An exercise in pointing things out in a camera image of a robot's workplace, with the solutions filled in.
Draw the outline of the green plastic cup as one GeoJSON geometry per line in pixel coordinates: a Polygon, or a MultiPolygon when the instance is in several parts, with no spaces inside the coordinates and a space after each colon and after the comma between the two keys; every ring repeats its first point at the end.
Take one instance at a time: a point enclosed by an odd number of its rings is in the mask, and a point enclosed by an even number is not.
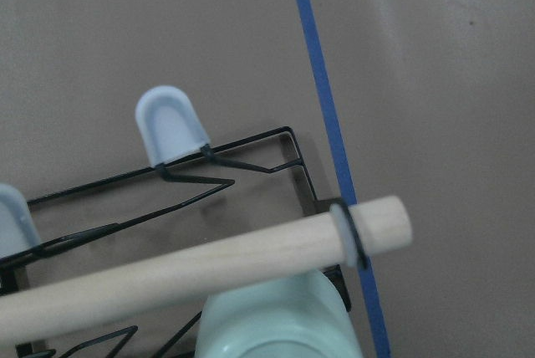
{"type": "Polygon", "coordinates": [[[360,357],[344,301],[318,270],[210,296],[197,357],[360,357]]]}

